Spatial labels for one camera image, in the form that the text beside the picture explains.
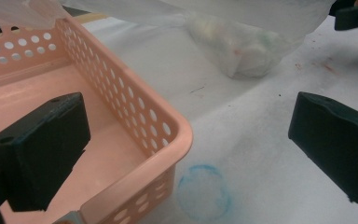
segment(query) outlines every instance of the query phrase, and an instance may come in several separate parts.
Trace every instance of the circular stain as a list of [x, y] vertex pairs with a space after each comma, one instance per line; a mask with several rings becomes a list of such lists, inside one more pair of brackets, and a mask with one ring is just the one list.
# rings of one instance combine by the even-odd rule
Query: circular stain
[[217, 220], [231, 204], [222, 175], [211, 165], [192, 166], [181, 178], [176, 198], [182, 210], [197, 221]]

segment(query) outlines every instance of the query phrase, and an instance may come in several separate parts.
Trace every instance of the basket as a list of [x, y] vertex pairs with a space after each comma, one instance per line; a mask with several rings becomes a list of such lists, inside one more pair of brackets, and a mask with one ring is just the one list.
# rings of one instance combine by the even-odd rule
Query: basket
[[72, 17], [51, 30], [1, 27], [0, 131], [47, 100], [80, 91], [91, 141], [47, 212], [1, 211], [7, 223], [135, 223], [172, 193], [189, 151], [187, 120]]

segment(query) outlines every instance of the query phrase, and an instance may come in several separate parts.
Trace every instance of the red stain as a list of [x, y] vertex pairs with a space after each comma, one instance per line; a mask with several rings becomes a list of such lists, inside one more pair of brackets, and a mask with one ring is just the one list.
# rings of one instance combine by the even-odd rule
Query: red stain
[[327, 63], [322, 63], [322, 66], [329, 72], [333, 73], [334, 75], [339, 75], [334, 68], [330, 67]]
[[234, 49], [234, 54], [240, 56], [242, 55], [242, 51], [240, 49]]

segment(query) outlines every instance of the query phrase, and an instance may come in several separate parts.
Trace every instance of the blue circle mark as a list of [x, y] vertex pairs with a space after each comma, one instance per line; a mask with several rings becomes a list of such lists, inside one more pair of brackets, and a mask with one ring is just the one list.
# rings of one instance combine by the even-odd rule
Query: blue circle mark
[[197, 221], [217, 220], [231, 205], [224, 178], [212, 165], [190, 167], [179, 181], [176, 198], [181, 209]]

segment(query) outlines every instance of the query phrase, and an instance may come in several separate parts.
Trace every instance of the pink plastic basket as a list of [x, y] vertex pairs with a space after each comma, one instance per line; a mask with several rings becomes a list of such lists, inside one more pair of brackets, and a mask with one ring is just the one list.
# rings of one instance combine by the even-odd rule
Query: pink plastic basket
[[172, 192], [190, 125], [69, 15], [52, 30], [2, 27], [0, 131], [47, 100], [83, 93], [91, 141], [47, 212], [1, 211], [7, 223], [135, 223]]

